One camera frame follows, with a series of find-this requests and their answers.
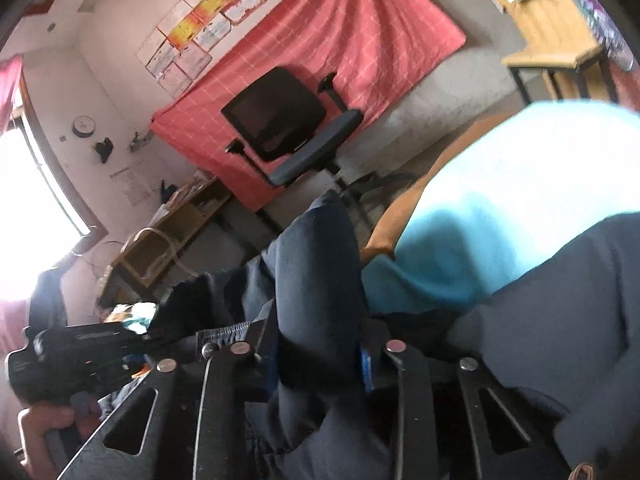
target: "dark pants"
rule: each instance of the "dark pants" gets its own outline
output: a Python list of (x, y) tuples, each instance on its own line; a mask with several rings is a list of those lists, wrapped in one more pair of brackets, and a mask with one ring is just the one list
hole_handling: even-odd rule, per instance
[(266, 466), (296, 480), (388, 479), (388, 450), (369, 428), (360, 371), (358, 247), (337, 195), (316, 200), (264, 259), (276, 283), (280, 384), (246, 415), (271, 450)]

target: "wooden table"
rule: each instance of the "wooden table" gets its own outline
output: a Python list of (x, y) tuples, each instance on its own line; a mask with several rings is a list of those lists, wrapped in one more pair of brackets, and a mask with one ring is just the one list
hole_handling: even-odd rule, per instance
[[(179, 256), (210, 221), (215, 221), (242, 247), (245, 258), (252, 258), (258, 249), (220, 214), (232, 198), (233, 194), (222, 181), (212, 178), (198, 184), (152, 227), (171, 238)], [(133, 298), (122, 285), (142, 301), (157, 303), (154, 289), (174, 264), (172, 254), (169, 242), (161, 235), (150, 231), (140, 234), (107, 267), (98, 305), (108, 308), (116, 303), (130, 303)]]

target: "black office chair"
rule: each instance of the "black office chair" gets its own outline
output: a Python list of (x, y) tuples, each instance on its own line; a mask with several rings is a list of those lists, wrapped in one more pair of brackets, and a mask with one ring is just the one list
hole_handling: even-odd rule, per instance
[(234, 139), (225, 151), (241, 155), (275, 187), (290, 186), (307, 171), (327, 170), (342, 190), (343, 198), (354, 206), (371, 230), (373, 224), (360, 203), (361, 197), (386, 186), (412, 184), (415, 179), (407, 174), (379, 177), (372, 172), (347, 184), (338, 176), (340, 167), (335, 162), (336, 151), (360, 126), (364, 116), (360, 110), (348, 109), (335, 92), (335, 75), (332, 72), (322, 79), (318, 93), (327, 92), (342, 113), (315, 135), (326, 110), (311, 90), (281, 66), (269, 70), (222, 108), (222, 114), (261, 160), (271, 162), (290, 154), (273, 172), (264, 173), (239, 139)]

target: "cord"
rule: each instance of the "cord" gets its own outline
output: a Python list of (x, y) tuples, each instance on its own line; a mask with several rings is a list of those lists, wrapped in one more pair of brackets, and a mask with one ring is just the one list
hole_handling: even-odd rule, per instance
[(131, 243), (135, 243), (138, 238), (140, 238), (140, 235), (144, 232), (144, 231), (151, 231), (152, 233), (157, 234), (159, 237), (164, 238), (164, 240), (169, 244), (169, 247), (172, 250), (172, 255), (171, 258), (172, 260), (175, 262), (175, 264), (180, 267), (180, 269), (182, 269), (184, 272), (186, 272), (190, 278), (194, 278), (198, 275), (197, 272), (195, 272), (194, 270), (191, 270), (189, 267), (185, 266), (179, 259), (178, 259), (178, 251), (175, 248), (175, 243), (174, 241), (169, 238), (166, 234), (164, 234), (162, 231), (159, 231), (158, 229), (155, 229), (153, 227), (145, 227), (140, 229), (140, 231), (138, 231), (136, 233), (136, 235), (133, 237), (133, 240), (131, 241)]

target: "pink fabric backdrop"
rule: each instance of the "pink fabric backdrop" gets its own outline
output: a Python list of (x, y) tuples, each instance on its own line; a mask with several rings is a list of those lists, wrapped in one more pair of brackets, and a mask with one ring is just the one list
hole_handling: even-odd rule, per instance
[(15, 89), (20, 81), (22, 56), (0, 62), (0, 135), (6, 130), (13, 108)]
[[(429, 0), (282, 0), (198, 83), (157, 112), (150, 128), (258, 210), (278, 191), (223, 151), (238, 134), (220, 109), (238, 92), (276, 65), (312, 89), (336, 70), (336, 88), (350, 107), (363, 110), (364, 127), (465, 39)], [(325, 104), (334, 116), (335, 106)], [(278, 161), (261, 165), (268, 172)]]

